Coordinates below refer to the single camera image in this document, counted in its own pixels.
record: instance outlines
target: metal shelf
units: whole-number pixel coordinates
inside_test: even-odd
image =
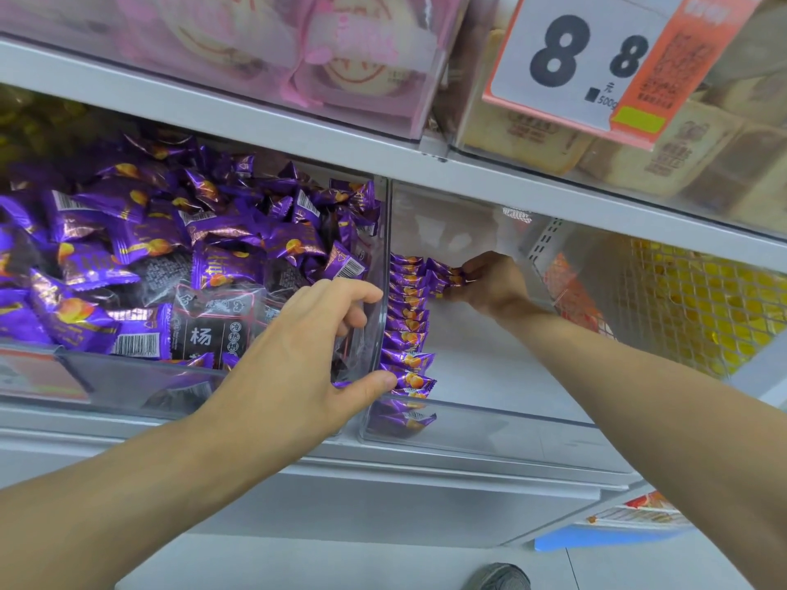
[[[0,34],[0,82],[464,197],[787,271],[787,242]]]

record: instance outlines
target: forearm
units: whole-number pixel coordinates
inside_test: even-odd
[[[186,419],[0,492],[8,590],[106,590],[256,481]]]
[[[626,460],[758,588],[787,574],[787,418],[686,366],[528,305],[500,323],[580,403]]]

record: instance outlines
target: yellow-green sticker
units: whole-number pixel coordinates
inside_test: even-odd
[[[612,118],[612,121],[642,130],[642,132],[658,134],[664,128],[666,118],[656,114],[649,114],[641,109],[632,108],[630,105],[624,105],[620,108],[617,115]]]

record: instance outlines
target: pile of purple candy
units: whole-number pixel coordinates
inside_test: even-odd
[[[247,310],[259,298],[250,289],[283,302],[308,282],[367,276],[382,209],[373,182],[325,188],[291,162],[256,175],[253,153],[218,152],[150,124],[142,132],[76,158],[9,166],[0,336],[230,367],[246,346],[238,331],[196,352],[210,338],[200,317],[232,305],[257,314]],[[201,312],[188,313],[195,306]],[[193,338],[180,354],[179,311]],[[258,320],[249,335],[266,325]]]
[[[407,438],[418,434],[437,415],[421,410],[437,381],[426,376],[435,354],[423,352],[429,335],[429,298],[441,298],[447,287],[463,286],[461,269],[420,256],[391,255],[388,315],[380,367],[397,376],[391,392],[402,399],[381,399],[371,408],[368,427],[375,433]]]

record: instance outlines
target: person's left hand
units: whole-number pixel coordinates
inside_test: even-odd
[[[260,478],[296,461],[396,386],[381,370],[341,390],[330,384],[336,336],[365,327],[361,304],[381,298],[372,284],[343,278],[298,290],[190,418],[231,435]]]

